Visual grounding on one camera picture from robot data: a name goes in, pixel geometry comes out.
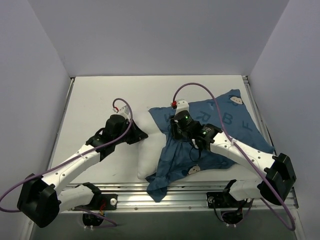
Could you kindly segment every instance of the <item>white pillow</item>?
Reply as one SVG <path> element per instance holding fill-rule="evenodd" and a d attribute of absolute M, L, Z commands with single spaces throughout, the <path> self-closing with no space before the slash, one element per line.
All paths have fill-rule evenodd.
<path fill-rule="evenodd" d="M 138 179 L 145 179 L 157 171 L 161 151 L 166 145 L 166 135 L 158 128 L 148 111 L 133 112 L 136 125 L 148 138 L 138 143 Z"/>

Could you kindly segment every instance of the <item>cartoon face print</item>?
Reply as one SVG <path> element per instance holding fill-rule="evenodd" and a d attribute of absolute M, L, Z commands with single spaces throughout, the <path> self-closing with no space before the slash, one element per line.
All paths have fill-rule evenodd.
<path fill-rule="evenodd" d="M 190 167 L 188 169 L 188 171 L 187 170 L 183 170 L 182 171 L 182 175 L 187 176 L 187 175 L 195 174 L 195 173 L 200 172 L 200 171 L 201 171 L 200 167 L 198 165 L 196 165 L 196 166 Z"/>
<path fill-rule="evenodd" d="M 242 105 L 244 104 L 244 102 L 242 101 L 242 99 L 238 96 L 231 96 L 229 98 L 232 102 L 236 103 L 236 104 L 239 104 L 239 105 Z"/>
<path fill-rule="evenodd" d="M 197 173 L 197 172 L 199 172 L 200 171 L 200 167 L 197 165 L 197 166 L 193 166 L 193 167 L 191 167 L 190 169 L 189 169 L 189 172 L 188 172 L 188 175 L 190 175 L 190 174 L 195 174 L 195 173 Z"/>

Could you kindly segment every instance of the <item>blue pillowcase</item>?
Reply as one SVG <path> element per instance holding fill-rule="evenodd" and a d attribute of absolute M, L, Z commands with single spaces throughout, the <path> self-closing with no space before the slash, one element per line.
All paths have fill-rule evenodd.
<path fill-rule="evenodd" d="M 216 98 L 223 124 L 233 138 L 265 153 L 272 153 L 270 146 L 260 134 L 245 104 L 240 90 L 233 89 Z M 187 175 L 208 169 L 228 169 L 235 162 L 209 151 L 199 152 L 189 143 L 173 139 L 170 133 L 169 117 L 175 114 L 171 107 L 154 107 L 149 110 L 160 131 L 166 135 L 166 145 L 162 149 L 157 172 L 146 178 L 149 181 L 148 194 L 160 202 L 167 194 L 167 186 Z M 216 104 L 212 99 L 189 103 L 191 117 L 201 124 L 212 124 L 221 128 Z"/>

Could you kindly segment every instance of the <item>gray wall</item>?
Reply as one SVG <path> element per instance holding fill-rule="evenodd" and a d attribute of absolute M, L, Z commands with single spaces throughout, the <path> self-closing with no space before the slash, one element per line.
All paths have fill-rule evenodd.
<path fill-rule="evenodd" d="M 70 76 L 249 74 L 288 0 L 29 0 Z"/>
<path fill-rule="evenodd" d="M 0 194 L 48 164 L 69 84 L 28 1 L 1 0 Z M 19 190 L 1 206 L 16 208 Z M 0 238 L 18 239 L 23 219 L 0 212 Z"/>
<path fill-rule="evenodd" d="M 293 161 L 306 239 L 319 239 L 319 0 L 289 1 L 250 79 L 278 152 Z"/>

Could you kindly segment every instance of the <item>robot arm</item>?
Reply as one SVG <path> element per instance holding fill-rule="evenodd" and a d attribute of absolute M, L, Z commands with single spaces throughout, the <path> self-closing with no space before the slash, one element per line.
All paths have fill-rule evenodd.
<path fill-rule="evenodd" d="M 177 140 L 187 138 L 200 151 L 207 150 L 225 156 L 258 176 L 256 179 L 250 180 L 231 180 L 224 189 L 225 199 L 239 202 L 245 199 L 265 198 L 275 205 L 281 205 L 234 143 L 246 153 L 283 201 L 296 181 L 291 160 L 287 155 L 281 153 L 279 156 L 275 156 L 259 151 L 236 139 L 230 141 L 230 138 L 220 128 L 212 124 L 200 124 L 193 120 L 189 114 L 189 105 L 183 99 L 173 102 L 172 107 L 176 109 L 175 115 L 170 117 L 173 138 Z"/>
<path fill-rule="evenodd" d="M 75 188 L 63 189 L 86 169 L 101 162 L 114 152 L 116 145 L 121 143 L 134 144 L 148 137 L 132 121 L 130 129 L 123 138 L 113 144 L 95 149 L 119 138 L 129 127 L 129 123 L 129 110 L 125 106 L 117 114 L 111 115 L 106 121 L 105 127 L 99 129 L 74 155 L 64 162 L 77 156 L 78 159 L 24 183 L 17 203 L 18 209 L 40 228 L 43 228 L 50 224 L 58 213 L 65 210 L 77 206 L 89 208 L 100 206 L 104 197 L 100 189 L 92 183 L 87 182 Z"/>

